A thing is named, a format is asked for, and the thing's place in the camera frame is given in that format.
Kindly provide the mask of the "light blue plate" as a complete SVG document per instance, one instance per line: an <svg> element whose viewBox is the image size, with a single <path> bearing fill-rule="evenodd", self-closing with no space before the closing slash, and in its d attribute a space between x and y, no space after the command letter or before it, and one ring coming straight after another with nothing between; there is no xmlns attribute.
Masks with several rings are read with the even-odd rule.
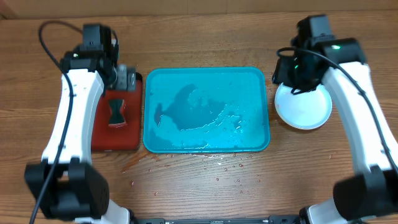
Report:
<svg viewBox="0 0 398 224"><path fill-rule="evenodd" d="M293 95L292 90L280 84L275 93L274 105L282 121L302 130L317 129L328 121L332 100L323 85L318 85L315 91L298 95Z"/></svg>

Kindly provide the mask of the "green and orange sponge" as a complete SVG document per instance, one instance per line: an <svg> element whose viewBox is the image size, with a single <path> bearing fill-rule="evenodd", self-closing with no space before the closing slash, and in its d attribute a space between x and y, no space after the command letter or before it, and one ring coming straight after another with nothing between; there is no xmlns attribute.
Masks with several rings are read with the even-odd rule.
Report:
<svg viewBox="0 0 398 224"><path fill-rule="evenodd" d="M123 99L115 98L108 101L111 115L108 125L113 128L121 127L126 124L124 117L125 102Z"/></svg>

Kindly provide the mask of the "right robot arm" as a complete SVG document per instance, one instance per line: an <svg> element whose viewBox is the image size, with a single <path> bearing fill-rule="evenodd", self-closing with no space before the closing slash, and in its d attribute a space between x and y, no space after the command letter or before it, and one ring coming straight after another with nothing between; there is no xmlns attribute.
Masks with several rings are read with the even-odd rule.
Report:
<svg viewBox="0 0 398 224"><path fill-rule="evenodd" d="M291 51L291 56L284 55ZM397 140L371 83L371 71L356 39L281 48L272 80L292 94L323 85L345 129L354 176L337 182L329 200L303 208L299 223L365 223L397 213Z"/></svg>

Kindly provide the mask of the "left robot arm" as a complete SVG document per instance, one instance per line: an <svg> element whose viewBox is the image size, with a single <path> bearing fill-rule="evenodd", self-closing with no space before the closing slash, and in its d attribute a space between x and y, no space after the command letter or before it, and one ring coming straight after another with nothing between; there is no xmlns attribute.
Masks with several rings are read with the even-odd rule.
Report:
<svg viewBox="0 0 398 224"><path fill-rule="evenodd" d="M98 103L107 89L128 91L135 72L99 52L69 52L55 62L62 95L41 161L27 164L25 182L35 198L30 216L75 223L135 223L112 201L107 180L93 167L91 140Z"/></svg>

